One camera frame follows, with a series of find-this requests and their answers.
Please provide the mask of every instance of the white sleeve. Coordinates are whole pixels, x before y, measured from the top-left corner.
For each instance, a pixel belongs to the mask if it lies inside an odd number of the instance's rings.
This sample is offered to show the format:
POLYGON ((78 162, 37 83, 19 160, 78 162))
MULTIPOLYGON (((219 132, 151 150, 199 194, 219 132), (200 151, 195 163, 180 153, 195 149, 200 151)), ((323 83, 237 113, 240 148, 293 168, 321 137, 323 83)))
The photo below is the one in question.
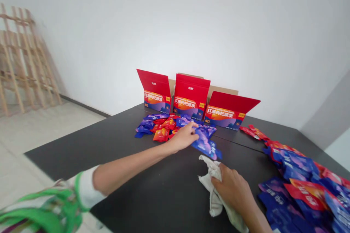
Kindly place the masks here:
POLYGON ((93 184, 93 174, 98 167, 81 172, 68 180, 68 184, 75 188, 80 204, 86 211, 106 198, 106 196, 95 189, 93 184))

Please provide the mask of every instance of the red box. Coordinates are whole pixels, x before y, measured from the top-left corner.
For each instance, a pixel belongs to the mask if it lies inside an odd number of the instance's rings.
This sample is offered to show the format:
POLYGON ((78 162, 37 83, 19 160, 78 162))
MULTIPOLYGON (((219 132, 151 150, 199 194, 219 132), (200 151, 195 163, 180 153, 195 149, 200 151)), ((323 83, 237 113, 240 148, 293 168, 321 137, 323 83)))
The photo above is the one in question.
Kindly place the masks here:
POLYGON ((214 91, 206 109, 204 122, 238 130, 246 113, 259 103, 260 100, 253 98, 214 91))
POLYGON ((170 113, 171 93, 166 75, 137 69, 145 97, 145 106, 154 110, 170 113))
POLYGON ((210 80, 176 74, 174 112, 202 120, 209 87, 210 80))

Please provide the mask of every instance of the wooden lattice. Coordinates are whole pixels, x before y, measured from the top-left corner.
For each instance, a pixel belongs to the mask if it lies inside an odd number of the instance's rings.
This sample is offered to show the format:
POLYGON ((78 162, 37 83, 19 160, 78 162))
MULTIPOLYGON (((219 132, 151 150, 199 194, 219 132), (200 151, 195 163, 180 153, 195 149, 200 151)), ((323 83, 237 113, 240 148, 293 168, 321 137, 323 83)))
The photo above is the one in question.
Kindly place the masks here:
POLYGON ((1 4, 0 18, 4 29, 0 30, 0 105, 4 114, 11 115, 5 90, 14 92, 22 113, 28 110, 26 105, 37 110, 62 104, 29 10, 12 7, 9 16, 1 4))

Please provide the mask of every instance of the baseboard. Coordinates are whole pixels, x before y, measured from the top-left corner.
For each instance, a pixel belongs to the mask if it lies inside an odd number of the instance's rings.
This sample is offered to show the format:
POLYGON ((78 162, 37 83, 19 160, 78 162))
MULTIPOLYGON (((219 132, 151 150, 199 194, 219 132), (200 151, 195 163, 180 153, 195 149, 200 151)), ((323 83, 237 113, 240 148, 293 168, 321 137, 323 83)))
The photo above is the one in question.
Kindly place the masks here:
POLYGON ((93 107, 87 106, 87 105, 85 105, 85 104, 83 104, 83 103, 80 103, 80 102, 78 102, 78 101, 76 101, 76 100, 74 100, 74 99, 71 99, 71 98, 69 98, 69 97, 67 97, 67 96, 65 96, 65 95, 60 94, 59 96, 62 97, 63 99, 65 99, 65 100, 69 101, 69 102, 72 102, 72 103, 77 104, 77 105, 79 105, 79 106, 81 106, 81 107, 84 107, 84 108, 86 108, 86 109, 88 109, 88 110, 90 110, 90 111, 92 111, 92 112, 94 112, 94 113, 97 113, 97 114, 99 114, 99 115, 101 115, 101 116, 103 116, 103 117, 106 117, 106 118, 111 117, 111 115, 109 115, 109 114, 107 114, 107 113, 104 113, 104 112, 102 112, 102 111, 99 111, 99 110, 97 110, 97 109, 95 109, 95 108, 93 108, 93 107))

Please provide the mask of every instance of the floor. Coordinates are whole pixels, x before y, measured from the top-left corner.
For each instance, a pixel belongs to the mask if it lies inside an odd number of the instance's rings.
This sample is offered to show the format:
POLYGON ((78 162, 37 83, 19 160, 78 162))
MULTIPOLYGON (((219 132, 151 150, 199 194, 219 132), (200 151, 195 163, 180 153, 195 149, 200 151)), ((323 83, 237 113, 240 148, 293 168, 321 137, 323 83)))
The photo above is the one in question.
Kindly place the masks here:
MULTIPOLYGON (((25 152, 103 119, 103 116, 68 101, 46 110, 0 117, 0 208, 53 184, 24 156, 25 152)), ((95 217, 86 213, 78 232, 110 232, 105 227, 98 229, 98 224, 95 217)))

